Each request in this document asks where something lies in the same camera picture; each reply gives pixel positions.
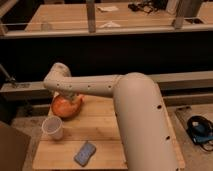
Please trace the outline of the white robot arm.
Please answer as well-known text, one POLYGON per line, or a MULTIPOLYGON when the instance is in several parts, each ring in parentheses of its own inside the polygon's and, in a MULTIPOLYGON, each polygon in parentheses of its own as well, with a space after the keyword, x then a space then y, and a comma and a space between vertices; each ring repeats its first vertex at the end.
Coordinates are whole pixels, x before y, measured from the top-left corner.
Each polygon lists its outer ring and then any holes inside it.
POLYGON ((149 76, 132 72, 73 77, 66 65, 56 63, 43 85, 66 98, 79 93, 113 99, 128 171, 179 169, 167 125, 167 110, 158 84, 149 76))

